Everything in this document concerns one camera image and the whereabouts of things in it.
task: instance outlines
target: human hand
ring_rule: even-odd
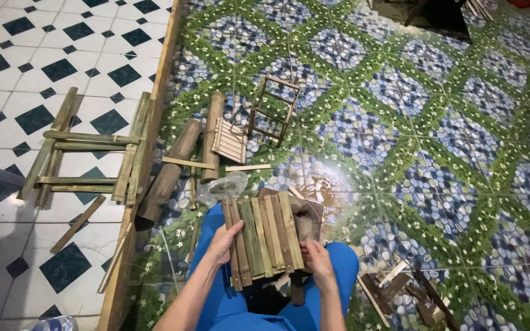
[[[300,243],[300,247],[305,271],[314,274],[314,282],[320,292],[337,289],[335,272],[328,251],[314,240],[305,240]]]
[[[214,237],[212,237],[204,259],[209,259],[218,267],[230,261],[230,245],[232,245],[234,235],[243,228],[243,225],[244,222],[240,220],[228,230],[226,230],[226,225],[219,227],[214,233]]]

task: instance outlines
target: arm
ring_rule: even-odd
[[[205,298],[214,283],[214,276],[223,264],[230,261],[230,245],[243,224],[241,220],[229,230],[226,230],[226,226],[221,226],[214,233],[204,257],[153,331],[195,330]]]
[[[314,274],[314,282],[320,290],[320,331],[346,331],[339,287],[328,251],[313,240],[300,245],[305,269]]]

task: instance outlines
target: blue pants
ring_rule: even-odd
[[[204,257],[216,230],[225,223],[220,204],[210,208],[204,217],[202,233],[198,239],[195,255],[191,262],[188,277],[194,272],[200,260]],[[359,261],[355,252],[342,243],[330,243],[325,247],[330,255],[330,261],[335,271],[343,316],[347,315],[351,289],[357,280]],[[237,292],[230,286],[230,263],[226,263],[216,274],[214,284],[205,300],[197,330],[209,330],[216,323],[241,313],[246,313],[247,303],[242,292]],[[296,331],[320,330],[320,291],[310,276],[305,281],[305,304],[296,307],[288,304],[278,316],[286,318]]]

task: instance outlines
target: plastic bag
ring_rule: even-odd
[[[32,327],[24,327],[22,331],[79,331],[77,321],[71,316],[39,320]]]
[[[211,208],[224,198],[238,198],[247,185],[247,174],[242,171],[231,171],[224,178],[200,184],[196,199]]]

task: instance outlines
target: person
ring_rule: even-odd
[[[230,245],[243,226],[226,230],[221,205],[206,213],[186,285],[153,331],[306,331],[345,330],[351,289],[359,261],[342,243],[326,247],[309,240],[300,243],[305,268],[305,304],[289,303],[276,316],[249,313],[242,292],[230,285]]]

